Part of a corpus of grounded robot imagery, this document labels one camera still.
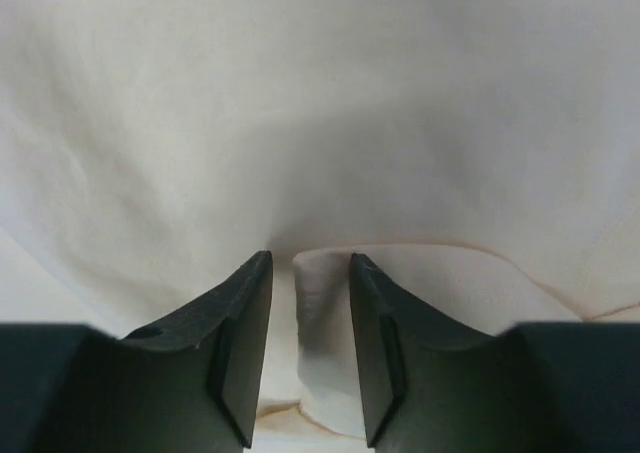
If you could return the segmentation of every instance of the white cloth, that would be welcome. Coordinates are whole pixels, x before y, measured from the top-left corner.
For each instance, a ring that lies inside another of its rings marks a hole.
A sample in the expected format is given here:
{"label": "white cloth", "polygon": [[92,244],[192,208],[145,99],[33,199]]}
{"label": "white cloth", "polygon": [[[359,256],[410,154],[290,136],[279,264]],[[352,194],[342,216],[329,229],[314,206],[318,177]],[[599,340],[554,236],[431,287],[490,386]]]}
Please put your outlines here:
{"label": "white cloth", "polygon": [[357,402],[345,255],[295,261],[298,376],[298,253],[424,245],[370,251],[486,331],[635,320],[639,20],[640,0],[0,0],[2,319],[124,334],[269,248],[260,411],[324,426]]}

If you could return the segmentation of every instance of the white backdrop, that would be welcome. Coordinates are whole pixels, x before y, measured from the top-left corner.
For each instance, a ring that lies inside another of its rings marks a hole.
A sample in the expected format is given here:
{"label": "white backdrop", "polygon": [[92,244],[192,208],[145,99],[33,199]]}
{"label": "white backdrop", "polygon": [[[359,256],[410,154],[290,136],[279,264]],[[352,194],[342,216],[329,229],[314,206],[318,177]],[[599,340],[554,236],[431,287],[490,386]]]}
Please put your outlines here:
{"label": "white backdrop", "polygon": [[[361,436],[350,245],[388,245],[394,278],[485,331],[635,320],[639,20],[640,0],[0,0],[0,318],[122,335],[271,249],[257,451]],[[325,247],[346,250],[304,253]]]}

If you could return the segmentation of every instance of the black plastic piece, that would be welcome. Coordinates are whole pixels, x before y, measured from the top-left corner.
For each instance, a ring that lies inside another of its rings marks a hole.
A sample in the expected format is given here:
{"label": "black plastic piece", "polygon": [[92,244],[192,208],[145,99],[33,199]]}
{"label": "black plastic piece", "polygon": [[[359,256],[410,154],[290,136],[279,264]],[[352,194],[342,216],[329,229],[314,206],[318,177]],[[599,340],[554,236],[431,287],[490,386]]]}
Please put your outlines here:
{"label": "black plastic piece", "polygon": [[271,284],[271,254],[260,252],[120,341],[81,325],[0,326],[0,451],[241,452]]}
{"label": "black plastic piece", "polygon": [[640,325],[524,323],[490,337],[360,254],[350,290],[376,452],[640,452]]}

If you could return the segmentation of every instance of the white fabric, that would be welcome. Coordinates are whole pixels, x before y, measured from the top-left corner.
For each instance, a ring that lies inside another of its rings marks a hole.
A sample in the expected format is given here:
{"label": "white fabric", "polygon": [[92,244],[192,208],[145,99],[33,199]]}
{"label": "white fabric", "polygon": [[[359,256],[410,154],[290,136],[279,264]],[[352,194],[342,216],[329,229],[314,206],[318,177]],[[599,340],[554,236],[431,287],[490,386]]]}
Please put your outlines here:
{"label": "white fabric", "polygon": [[1,318],[124,334],[269,248],[260,411],[352,434],[345,253],[295,261],[300,375],[298,253],[425,245],[370,251],[486,331],[636,319],[639,20],[640,0],[0,0]]}

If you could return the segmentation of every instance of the wrinkled sheet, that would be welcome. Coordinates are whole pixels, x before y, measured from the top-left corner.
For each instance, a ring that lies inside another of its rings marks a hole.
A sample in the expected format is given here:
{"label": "wrinkled sheet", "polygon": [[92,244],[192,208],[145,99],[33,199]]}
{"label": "wrinkled sheet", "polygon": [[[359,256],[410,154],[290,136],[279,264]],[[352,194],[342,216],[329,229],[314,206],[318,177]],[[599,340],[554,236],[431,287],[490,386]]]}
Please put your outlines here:
{"label": "wrinkled sheet", "polygon": [[489,333],[638,319],[639,20],[640,0],[0,0],[0,320],[124,335],[271,249],[255,451],[364,449],[350,251]]}

